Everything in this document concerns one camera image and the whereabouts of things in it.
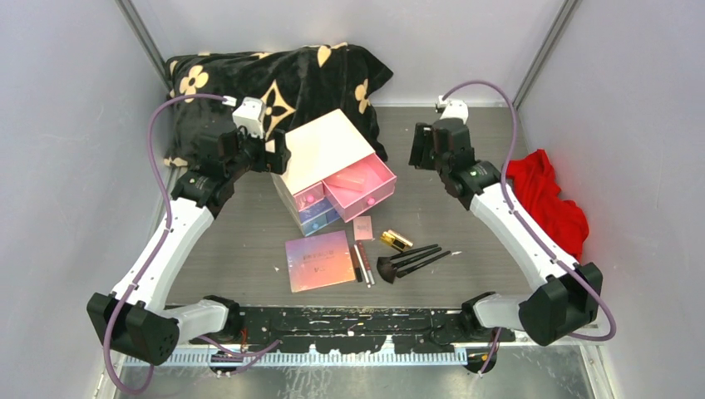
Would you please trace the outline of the white pink drawer organizer box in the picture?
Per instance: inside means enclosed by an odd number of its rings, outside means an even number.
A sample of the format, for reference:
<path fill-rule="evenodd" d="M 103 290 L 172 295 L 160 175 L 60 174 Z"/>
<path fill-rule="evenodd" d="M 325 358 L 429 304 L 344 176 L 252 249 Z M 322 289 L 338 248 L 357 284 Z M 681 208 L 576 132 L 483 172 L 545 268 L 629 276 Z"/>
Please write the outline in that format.
<path fill-rule="evenodd" d="M 273 174 L 272 180 L 302 235 L 308 237 L 337 220 L 345 222 L 328 201 L 323 180 L 377 155 L 375 150 L 340 110 L 288 132 L 286 142 L 291 150 L 288 168 L 283 175 Z"/>

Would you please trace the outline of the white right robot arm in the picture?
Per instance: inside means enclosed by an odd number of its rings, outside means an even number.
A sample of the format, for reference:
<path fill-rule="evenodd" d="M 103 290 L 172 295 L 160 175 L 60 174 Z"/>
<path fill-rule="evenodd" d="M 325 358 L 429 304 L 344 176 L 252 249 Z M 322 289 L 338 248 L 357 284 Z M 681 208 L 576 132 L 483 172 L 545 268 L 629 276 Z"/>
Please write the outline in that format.
<path fill-rule="evenodd" d="M 479 342 L 494 328 L 505 328 L 548 346 L 596 320 L 603 274 L 592 263 L 579 264 L 540 230 L 500 171 L 475 158 L 463 120 L 416 124 L 409 164 L 438 173 L 446 192 L 498 238 L 532 290 L 527 297 L 488 292 L 464 302 L 461 329 L 467 338 Z"/>

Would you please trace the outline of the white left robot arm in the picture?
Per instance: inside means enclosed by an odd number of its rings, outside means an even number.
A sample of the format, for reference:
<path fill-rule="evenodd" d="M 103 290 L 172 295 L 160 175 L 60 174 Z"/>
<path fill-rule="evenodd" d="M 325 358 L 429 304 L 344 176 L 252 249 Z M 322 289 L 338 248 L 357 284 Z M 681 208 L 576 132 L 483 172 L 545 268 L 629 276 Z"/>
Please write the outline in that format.
<path fill-rule="evenodd" d="M 244 320 L 233 300 L 208 295 L 178 308 L 165 301 L 235 182 L 249 171 L 283 174 L 291 152 L 283 131 L 263 136 L 243 126 L 202 143 L 205 153 L 175 183 L 167 214 L 138 260 L 109 294 L 94 293 L 86 306 L 105 356 L 116 351 L 159 366 L 181 343 L 231 343 L 242 333 Z"/>

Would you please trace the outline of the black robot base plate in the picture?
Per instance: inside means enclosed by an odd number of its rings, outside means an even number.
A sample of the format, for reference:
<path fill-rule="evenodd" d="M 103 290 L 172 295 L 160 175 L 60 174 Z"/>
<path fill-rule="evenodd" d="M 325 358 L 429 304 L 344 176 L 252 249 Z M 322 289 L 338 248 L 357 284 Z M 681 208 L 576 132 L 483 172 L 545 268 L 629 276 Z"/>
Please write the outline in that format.
<path fill-rule="evenodd" d="M 275 340 L 282 353 L 312 347 L 329 354 L 376 353 L 390 340 L 396 354 L 444 353 L 461 344 L 490 345 L 495 334 L 471 328 L 459 309 L 244 307 L 235 332 L 217 341 L 262 350 Z"/>

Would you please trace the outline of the black square compact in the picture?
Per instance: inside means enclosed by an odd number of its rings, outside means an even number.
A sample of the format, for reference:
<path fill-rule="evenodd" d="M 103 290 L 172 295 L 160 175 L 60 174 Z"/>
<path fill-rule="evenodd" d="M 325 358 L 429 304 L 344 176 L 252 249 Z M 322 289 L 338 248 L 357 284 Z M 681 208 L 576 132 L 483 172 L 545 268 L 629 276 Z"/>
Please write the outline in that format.
<path fill-rule="evenodd" d="M 431 134 L 431 127 L 428 124 L 417 123 L 414 130 L 412 142 L 412 152 L 410 154 L 409 165 L 416 169 L 427 170 L 427 140 Z"/>

